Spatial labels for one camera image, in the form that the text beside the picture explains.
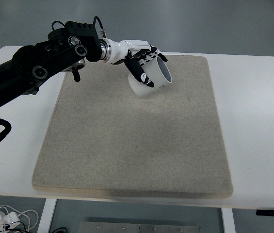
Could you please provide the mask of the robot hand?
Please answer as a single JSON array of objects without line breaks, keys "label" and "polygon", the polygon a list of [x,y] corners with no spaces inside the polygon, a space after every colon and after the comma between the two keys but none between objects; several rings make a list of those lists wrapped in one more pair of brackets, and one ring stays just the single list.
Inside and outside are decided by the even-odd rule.
[{"label": "robot hand", "polygon": [[106,52],[101,60],[113,65],[123,63],[138,83],[150,88],[156,86],[154,79],[144,71],[144,66],[158,57],[167,62],[167,58],[157,47],[143,40],[115,42],[110,39],[103,39],[102,42],[106,44]]}]

